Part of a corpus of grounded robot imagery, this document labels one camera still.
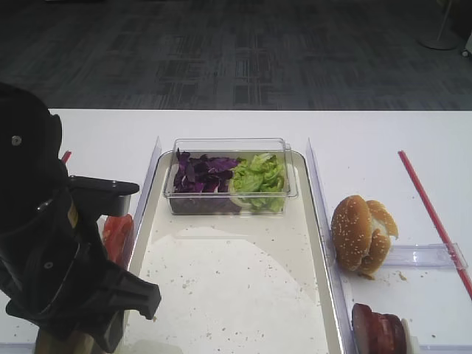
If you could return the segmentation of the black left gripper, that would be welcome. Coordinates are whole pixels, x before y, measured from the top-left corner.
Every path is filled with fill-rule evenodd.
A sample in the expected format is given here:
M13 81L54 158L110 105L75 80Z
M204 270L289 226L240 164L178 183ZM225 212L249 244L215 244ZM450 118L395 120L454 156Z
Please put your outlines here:
M69 177L1 221L1 290L6 311L55 338L90 335L107 353L123 336L127 310L152 319L159 287L116 264L100 238L97 219L116 214L138 192L135 183Z

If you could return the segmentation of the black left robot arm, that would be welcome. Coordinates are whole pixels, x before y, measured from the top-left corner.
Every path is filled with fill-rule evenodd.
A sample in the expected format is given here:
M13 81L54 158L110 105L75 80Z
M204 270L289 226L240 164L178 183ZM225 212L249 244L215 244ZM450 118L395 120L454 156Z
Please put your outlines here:
M60 117L34 94L1 85L1 291L6 312L58 339L90 335L107 353L127 310L152 319L159 287L110 260L98 231L135 183L68 174Z

